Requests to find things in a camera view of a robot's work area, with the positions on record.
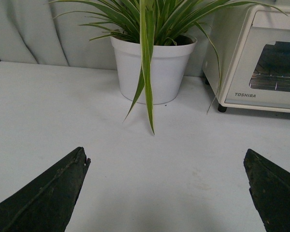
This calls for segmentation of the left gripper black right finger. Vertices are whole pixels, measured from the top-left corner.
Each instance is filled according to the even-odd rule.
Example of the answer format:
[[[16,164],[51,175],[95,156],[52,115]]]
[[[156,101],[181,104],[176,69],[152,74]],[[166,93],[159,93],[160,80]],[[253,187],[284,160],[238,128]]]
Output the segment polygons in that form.
[[[290,173],[252,149],[244,158],[249,192],[267,232],[290,232]]]

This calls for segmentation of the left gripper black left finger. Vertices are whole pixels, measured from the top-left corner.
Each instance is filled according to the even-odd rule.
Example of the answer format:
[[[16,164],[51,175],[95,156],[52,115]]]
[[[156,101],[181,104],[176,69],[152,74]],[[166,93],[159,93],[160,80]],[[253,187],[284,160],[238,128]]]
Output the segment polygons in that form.
[[[65,231],[90,162],[78,147],[1,202],[0,232]]]

